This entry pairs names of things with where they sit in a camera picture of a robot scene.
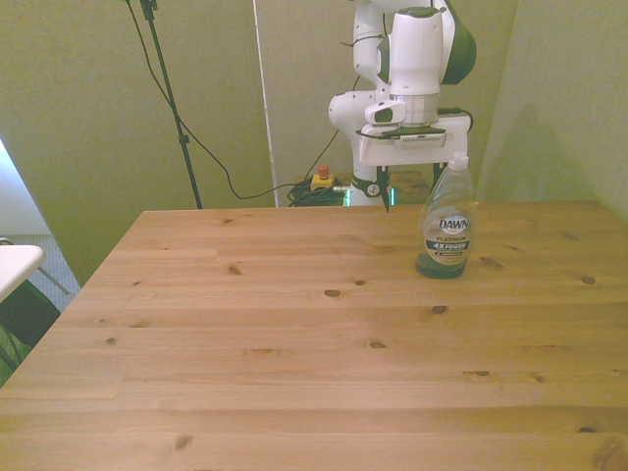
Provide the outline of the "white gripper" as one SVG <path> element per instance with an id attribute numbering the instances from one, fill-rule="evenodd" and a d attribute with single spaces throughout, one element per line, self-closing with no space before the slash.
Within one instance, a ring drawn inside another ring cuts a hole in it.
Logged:
<path id="1" fill-rule="evenodd" d="M 363 165 L 433 166 L 433 185 L 455 153 L 467 153 L 468 116 L 445 116 L 428 127 L 409 129 L 397 125 L 367 125 L 358 135 L 357 155 Z M 390 211 L 390 171 L 377 168 L 377 184 L 386 211 Z"/>

